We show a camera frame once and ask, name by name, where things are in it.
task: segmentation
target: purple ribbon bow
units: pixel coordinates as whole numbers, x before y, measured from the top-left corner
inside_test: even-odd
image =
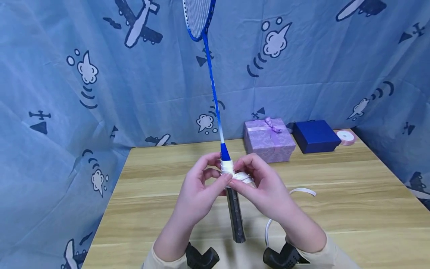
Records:
[[[285,125],[274,125],[270,117],[265,118],[264,123],[265,123],[264,126],[251,127],[251,128],[248,128],[246,131],[247,132],[264,131],[264,130],[270,131],[270,139],[274,144],[273,152],[276,152],[276,149],[279,149],[281,146],[281,143],[279,142],[279,139],[278,139],[278,134],[280,134],[283,130],[285,130],[286,127]]]
[[[264,122],[271,129],[270,139],[272,139],[273,144],[275,145],[275,148],[273,149],[273,151],[275,152],[276,149],[280,146],[280,142],[279,142],[277,134],[281,133],[282,130],[273,125],[272,119],[270,117],[265,118]]]

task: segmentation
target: table surface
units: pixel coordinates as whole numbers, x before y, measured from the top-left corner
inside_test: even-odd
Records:
[[[226,144],[234,160],[245,154],[242,139]],[[219,142],[132,149],[83,268],[140,268],[173,211],[185,174],[201,155],[216,151]],[[361,140],[328,153],[304,155],[297,147],[289,162],[271,166],[289,189],[317,193],[292,196],[362,268],[429,268],[430,213]],[[240,204],[245,243],[232,240],[225,197],[194,228],[191,243],[201,253],[217,251],[215,268],[267,268],[262,256],[268,219],[242,196]],[[272,223],[270,247],[280,251],[284,236]]]

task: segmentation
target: hand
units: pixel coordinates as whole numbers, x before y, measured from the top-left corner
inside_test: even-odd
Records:
[[[225,195],[224,189],[231,181],[231,174],[221,175],[220,171],[207,168],[216,166],[220,169],[220,157],[219,152],[200,157],[185,176],[173,214],[188,220],[191,226],[196,225],[209,213],[215,199],[219,195]],[[207,186],[205,181],[211,177],[217,180]]]
[[[232,180],[229,186],[250,200],[266,217],[281,223],[297,206],[277,172],[255,153],[237,160],[234,170],[251,175],[257,188],[239,180]]]
[[[220,157],[219,152],[202,156],[185,176],[173,214],[154,243],[154,253],[161,260],[171,262],[183,257],[193,227],[209,213],[215,199],[225,195],[224,188],[232,175],[207,168],[220,168]],[[211,177],[217,180],[207,186],[205,181]]]
[[[326,245],[326,234],[293,201],[276,171],[255,153],[241,157],[235,171],[244,171],[254,178],[257,188],[232,180],[229,186],[250,200],[266,217],[278,222],[287,233],[286,239],[296,248],[315,253]]]

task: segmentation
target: blue curtain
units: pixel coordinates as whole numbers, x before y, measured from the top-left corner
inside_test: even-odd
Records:
[[[0,0],[0,267],[80,268],[131,147],[218,140],[178,0]],[[430,2],[218,1],[226,139],[356,127],[430,206]]]

